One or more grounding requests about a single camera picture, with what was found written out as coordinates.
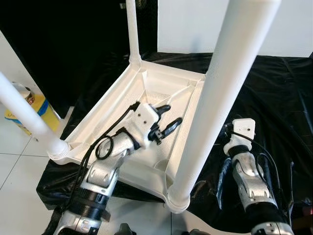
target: black fabric backdrop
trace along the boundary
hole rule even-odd
[[[205,73],[211,56],[212,54],[206,53],[153,52],[143,54],[142,58],[157,64]],[[128,55],[107,53],[99,59],[64,129],[63,139],[74,130],[127,65]],[[290,206],[292,201],[296,207],[312,205],[312,116],[312,59],[257,56],[226,120],[228,123],[234,118],[249,117],[256,121],[255,140],[272,154]],[[219,208],[216,194],[226,156],[222,140],[218,138],[216,143],[191,193],[188,210],[216,229],[249,232],[247,218],[237,194],[237,185],[230,170],[224,176],[223,190],[220,191],[222,209]],[[253,152],[257,154],[261,149],[253,146]],[[37,187],[37,193],[48,209],[53,209],[68,199],[77,170],[76,164],[57,165],[49,161]],[[121,182],[118,182],[113,195],[161,201]]]

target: white tile floor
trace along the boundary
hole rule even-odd
[[[36,193],[48,157],[38,142],[4,119],[4,110],[0,104],[0,234],[40,235],[52,214]],[[216,232],[187,211],[171,214],[162,203],[112,197],[108,207],[111,221],[102,224],[100,235],[113,235],[121,223],[128,223],[138,235],[180,235],[193,228]]]

